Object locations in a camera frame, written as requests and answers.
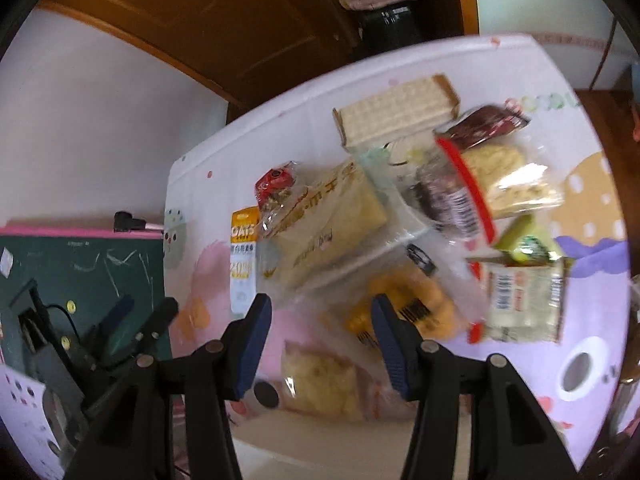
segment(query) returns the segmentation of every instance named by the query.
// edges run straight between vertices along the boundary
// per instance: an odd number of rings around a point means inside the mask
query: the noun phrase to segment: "wall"
[[[162,219],[173,161],[226,101],[92,27],[34,10],[0,62],[0,226]]]
[[[478,0],[481,34],[528,32],[574,88],[588,88],[602,59],[613,14],[602,0]],[[617,26],[597,89],[610,89],[638,59]]]

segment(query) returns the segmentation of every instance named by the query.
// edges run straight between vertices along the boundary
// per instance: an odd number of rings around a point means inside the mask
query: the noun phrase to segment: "cartoon print tabletop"
[[[520,106],[562,180],[565,204],[546,214],[568,256],[577,258],[566,292],[560,344],[466,344],[453,352],[514,363],[561,428],[577,466],[609,409],[628,317],[628,253],[618,196],[602,147],[570,86],[529,36],[469,37],[425,43],[326,74],[247,113],[173,165],[166,199],[165,287],[180,303],[171,326],[174,355],[219,337],[232,319],[229,237],[233,211],[255,205],[254,183],[288,160],[329,167],[347,156],[332,109],[389,86],[444,73],[461,110],[487,103]],[[315,342],[313,327],[276,310],[260,373],[279,378],[284,340]]]

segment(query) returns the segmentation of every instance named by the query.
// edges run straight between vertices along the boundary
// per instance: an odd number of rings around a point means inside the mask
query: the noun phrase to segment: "wooden floor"
[[[632,139],[630,92],[577,91],[609,159],[625,218],[631,273],[640,274],[640,144]]]

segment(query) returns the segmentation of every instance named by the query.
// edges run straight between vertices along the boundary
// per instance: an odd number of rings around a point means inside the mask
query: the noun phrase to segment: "chalkboard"
[[[83,336],[99,323],[124,294],[133,297],[133,311],[111,335],[108,351],[128,344],[136,330],[164,298],[162,240],[135,238],[69,238],[0,235],[0,253],[7,250],[13,265],[7,278],[0,276],[0,323],[2,354],[7,365],[25,372],[24,346],[17,327],[8,324],[9,302],[30,280],[38,283],[44,304],[66,308],[73,301],[71,315]],[[59,310],[49,310],[51,322],[61,335],[73,333]],[[158,341],[158,357],[171,356],[169,338]]]

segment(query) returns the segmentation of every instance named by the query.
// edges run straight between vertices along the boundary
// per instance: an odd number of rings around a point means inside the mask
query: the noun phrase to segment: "brown door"
[[[242,110],[350,61],[331,0],[43,0],[177,66]]]

